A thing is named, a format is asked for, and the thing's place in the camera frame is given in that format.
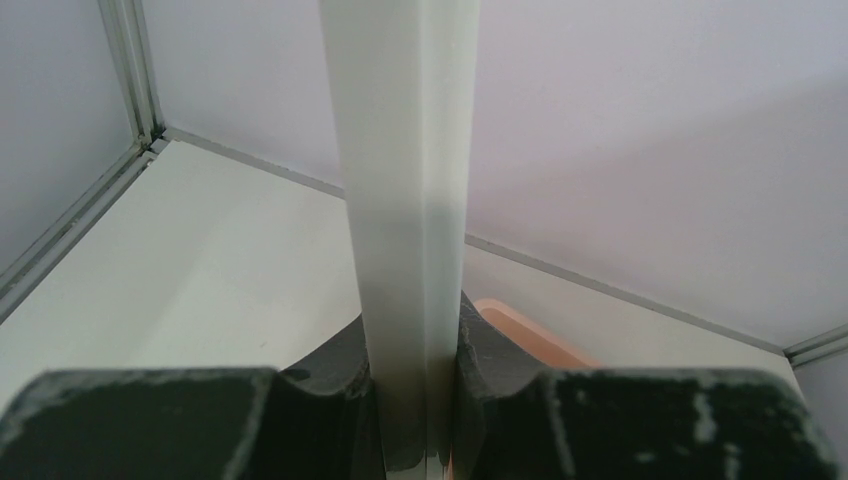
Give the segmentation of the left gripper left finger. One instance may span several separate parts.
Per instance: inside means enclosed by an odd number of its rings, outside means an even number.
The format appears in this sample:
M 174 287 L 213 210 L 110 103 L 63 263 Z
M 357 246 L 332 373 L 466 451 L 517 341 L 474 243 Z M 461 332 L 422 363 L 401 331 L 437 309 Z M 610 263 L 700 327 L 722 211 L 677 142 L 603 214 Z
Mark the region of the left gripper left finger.
M 381 479 L 362 323 L 293 365 L 64 370 L 1 419 L 5 479 Z

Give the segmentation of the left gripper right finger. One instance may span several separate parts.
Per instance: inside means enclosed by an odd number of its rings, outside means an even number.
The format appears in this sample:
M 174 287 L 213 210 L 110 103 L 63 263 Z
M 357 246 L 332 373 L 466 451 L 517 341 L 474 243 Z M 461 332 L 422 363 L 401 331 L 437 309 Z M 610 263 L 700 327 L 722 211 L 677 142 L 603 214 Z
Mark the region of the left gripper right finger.
M 458 479 L 838 479 L 795 389 L 766 371 L 557 370 L 460 304 Z

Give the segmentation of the pink plastic bin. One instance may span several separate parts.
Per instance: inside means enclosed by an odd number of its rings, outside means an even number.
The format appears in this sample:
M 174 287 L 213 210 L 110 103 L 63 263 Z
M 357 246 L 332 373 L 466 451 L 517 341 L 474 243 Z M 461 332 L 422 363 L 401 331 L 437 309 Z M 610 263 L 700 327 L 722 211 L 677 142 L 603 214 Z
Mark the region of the pink plastic bin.
M 495 299 L 474 303 L 481 316 L 500 333 L 542 363 L 557 369 L 598 368 L 601 364 L 538 322 Z

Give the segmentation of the white plastic bin lid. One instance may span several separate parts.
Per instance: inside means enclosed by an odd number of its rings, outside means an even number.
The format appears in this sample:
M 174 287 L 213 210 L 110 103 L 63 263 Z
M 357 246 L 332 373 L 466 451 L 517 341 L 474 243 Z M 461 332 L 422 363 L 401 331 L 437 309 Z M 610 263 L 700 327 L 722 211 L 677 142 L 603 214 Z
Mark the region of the white plastic bin lid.
M 386 475 L 451 456 L 481 5 L 320 5 Z

